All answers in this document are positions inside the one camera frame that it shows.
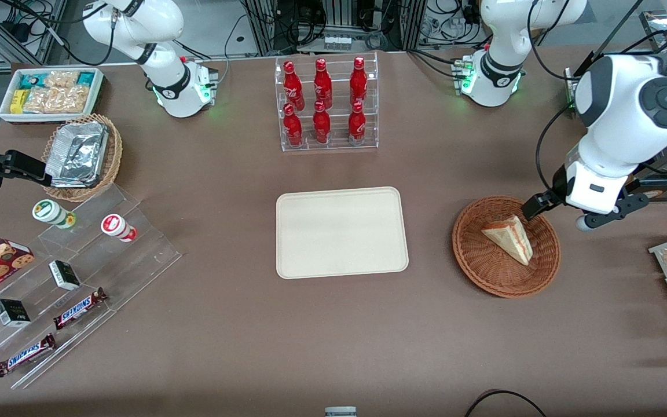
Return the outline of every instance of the clear acrylic shelf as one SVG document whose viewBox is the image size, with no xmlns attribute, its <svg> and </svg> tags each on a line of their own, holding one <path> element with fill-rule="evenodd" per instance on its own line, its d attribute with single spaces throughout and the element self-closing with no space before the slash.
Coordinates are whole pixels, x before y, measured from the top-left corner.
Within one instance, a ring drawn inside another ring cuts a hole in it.
<svg viewBox="0 0 667 417">
<path fill-rule="evenodd" d="M 349 78 L 354 69 L 354 58 L 362 56 L 365 59 L 367 73 L 367 98 L 362 109 L 367 119 L 365 124 L 365 139 L 362 145 L 352 146 L 349 143 Z M 277 118 L 280 120 L 280 144 L 283 151 L 331 151 L 356 150 L 362 148 L 377 148 L 379 145 L 379 95 L 378 95 L 378 56 L 376 53 L 344 53 L 326 55 L 326 68 L 331 74 L 333 86 L 333 107 L 328 109 L 331 117 L 331 140 L 321 145 L 315 138 L 313 129 L 313 104 L 316 102 L 316 93 L 313 88 L 313 79 L 316 76 L 316 59 L 318 56 L 296 55 L 276 59 L 274 71 L 274 86 L 277 100 Z M 289 145 L 283 125 L 283 105 L 287 102 L 285 96 L 285 72 L 281 67 L 285 61 L 295 64 L 295 72 L 302 82 L 302 97 L 305 99 L 305 108 L 297 113 L 302 122 L 302 146 L 293 148 Z"/>
<path fill-rule="evenodd" d="M 21 301 L 32 320 L 20 329 L 0 322 L 0 361 L 38 343 L 51 332 L 58 346 L 3 377 L 2 383 L 12 389 L 30 385 L 181 257 L 164 234 L 143 216 L 138 201 L 117 185 L 91 197 L 74 213 L 74 227 L 61 230 L 51 226 L 45 230 L 29 244 L 35 254 L 29 269 L 0 285 L 0 298 Z M 138 237 L 124 243 L 102 233 L 100 222 L 111 213 L 124 217 L 138 230 Z M 71 264 L 82 283 L 78 290 L 67 291 L 56 285 L 48 269 L 54 259 Z M 109 298 L 56 331 L 53 318 L 99 287 Z"/>
</svg>

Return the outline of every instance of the table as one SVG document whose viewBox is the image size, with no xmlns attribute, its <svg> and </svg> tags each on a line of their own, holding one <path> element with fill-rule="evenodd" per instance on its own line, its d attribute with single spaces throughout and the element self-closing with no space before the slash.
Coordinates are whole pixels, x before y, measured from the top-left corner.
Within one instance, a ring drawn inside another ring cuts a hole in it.
<svg viewBox="0 0 667 417">
<path fill-rule="evenodd" d="M 540 50 L 556 71 L 586 55 Z M 575 229 L 577 210 L 548 213 L 563 246 L 558 277 L 531 298 L 495 298 L 461 273 L 450 231 L 472 200 L 542 189 L 534 146 L 563 84 L 530 58 L 516 95 L 481 108 L 405 53 L 379 59 L 380 148 L 333 155 L 280 151 L 273 59 L 233 61 L 217 105 L 189 119 L 153 102 L 137 66 L 104 67 L 100 111 L 124 140 L 117 182 L 185 256 L 30 388 L 0 381 L 0 416 L 303 417 L 334 405 L 447 416 L 491 388 L 548 415 L 667 415 L 667 288 L 646 250 L 667 241 L 667 203 L 591 234 Z M 52 130 L 3 123 L 0 151 L 39 155 Z M 556 123 L 545 171 L 584 131 Z M 384 185 L 402 196 L 404 272 L 276 275 L 278 196 Z M 39 234 L 30 207 L 44 195 L 5 181 L 0 237 Z M 496 397 L 474 415 L 497 410 L 532 415 Z"/>
</svg>

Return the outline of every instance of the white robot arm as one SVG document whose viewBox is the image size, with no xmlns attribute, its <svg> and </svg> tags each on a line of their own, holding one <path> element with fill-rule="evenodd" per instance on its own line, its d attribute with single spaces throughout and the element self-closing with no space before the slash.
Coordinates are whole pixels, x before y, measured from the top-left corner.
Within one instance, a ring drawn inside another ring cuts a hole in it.
<svg viewBox="0 0 667 417">
<path fill-rule="evenodd" d="M 479 50 L 461 61 L 460 93 L 475 103 L 495 107 L 516 91 L 519 73 L 532 52 L 527 19 L 532 29 L 571 24 L 585 10 L 586 0 L 484 0 L 480 16 L 493 32 L 489 50 Z"/>
<path fill-rule="evenodd" d="M 105 2 L 88 3 L 83 16 Z M 153 83 L 159 104 L 175 117 L 188 117 L 212 105 L 217 72 L 183 61 L 168 41 L 182 35 L 184 17 L 172 0 L 109 0 L 84 20 L 87 32 L 138 63 Z"/>
<path fill-rule="evenodd" d="M 531 219 L 558 204 L 574 206 L 585 211 L 577 226 L 587 231 L 648 203 L 624 187 L 638 164 L 667 147 L 667 53 L 604 56 L 583 74 L 575 102 L 588 132 L 567 154 L 551 189 L 523 210 Z"/>
</svg>

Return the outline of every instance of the woven basket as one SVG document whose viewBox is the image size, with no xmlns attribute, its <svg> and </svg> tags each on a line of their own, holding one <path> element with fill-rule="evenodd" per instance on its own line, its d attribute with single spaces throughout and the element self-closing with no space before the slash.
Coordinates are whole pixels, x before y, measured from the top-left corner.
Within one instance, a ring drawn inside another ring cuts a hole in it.
<svg viewBox="0 0 667 417">
<path fill-rule="evenodd" d="M 473 201 L 455 222 L 452 248 L 463 272 L 478 287 L 504 298 L 534 295 L 544 290 L 558 274 L 560 245 L 550 222 L 538 216 L 527 222 L 516 198 L 493 196 Z M 529 266 L 511 258 L 502 248 L 482 234 L 485 224 L 519 216 L 534 255 Z"/>
<path fill-rule="evenodd" d="M 81 203 L 82 201 L 87 200 L 87 198 L 99 193 L 104 187 L 108 186 L 115 181 L 117 177 L 117 171 L 120 169 L 120 158 L 122 157 L 122 138 L 120 137 L 120 132 L 117 131 L 113 122 L 111 122 L 107 117 L 101 116 L 100 114 L 89 114 L 88 116 L 81 116 L 74 120 L 69 120 L 61 126 L 65 126 L 72 123 L 86 123 L 86 122 L 101 122 L 104 126 L 109 128 L 109 137 L 107 142 L 107 149 L 104 150 L 104 162 L 101 169 L 101 179 L 94 188 L 56 188 L 56 187 L 43 187 L 45 192 L 53 198 L 58 198 L 59 200 L 68 200 L 74 203 Z M 53 140 L 56 137 L 56 129 L 52 135 L 50 135 L 50 140 L 48 144 L 45 145 L 45 151 L 43 152 L 42 161 L 45 162 L 48 160 L 48 155 L 50 155 L 50 147 L 53 145 Z"/>
</svg>

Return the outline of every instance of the coca-cola bottle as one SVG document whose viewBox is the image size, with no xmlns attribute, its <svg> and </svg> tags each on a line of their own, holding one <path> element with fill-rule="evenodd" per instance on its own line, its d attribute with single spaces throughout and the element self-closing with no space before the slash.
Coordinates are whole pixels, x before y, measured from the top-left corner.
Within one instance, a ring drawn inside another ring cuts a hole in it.
<svg viewBox="0 0 667 417">
<path fill-rule="evenodd" d="M 352 105 L 357 101 L 365 101 L 365 98 L 367 98 L 367 74 L 365 73 L 365 59 L 361 56 L 354 58 L 354 71 L 352 71 L 349 79 L 349 88 L 349 100 Z"/>
<path fill-rule="evenodd" d="M 302 98 L 302 82 L 295 74 L 295 64 L 292 61 L 286 61 L 283 68 L 285 69 L 285 95 L 288 102 L 295 106 L 295 110 L 302 111 L 305 108 L 305 99 Z"/>
<path fill-rule="evenodd" d="M 300 119 L 295 114 L 295 108 L 290 103 L 285 103 L 283 111 L 285 111 L 283 125 L 285 126 L 285 135 L 288 137 L 289 145 L 293 148 L 299 148 L 302 146 L 302 124 L 300 123 Z"/>
<path fill-rule="evenodd" d="M 316 102 L 316 113 L 313 114 L 313 127 L 316 130 L 316 140 L 325 145 L 331 140 L 331 117 L 326 113 L 323 100 Z"/>
<path fill-rule="evenodd" d="M 313 79 L 313 86 L 316 88 L 316 100 L 323 101 L 328 110 L 334 105 L 334 90 L 331 87 L 331 74 L 326 70 L 326 60 L 316 59 L 316 78 Z"/>
<path fill-rule="evenodd" d="M 349 143 L 352 146 L 359 146 L 365 141 L 365 115 L 362 113 L 362 102 L 357 101 L 351 105 L 351 114 L 349 115 Z"/>
</svg>

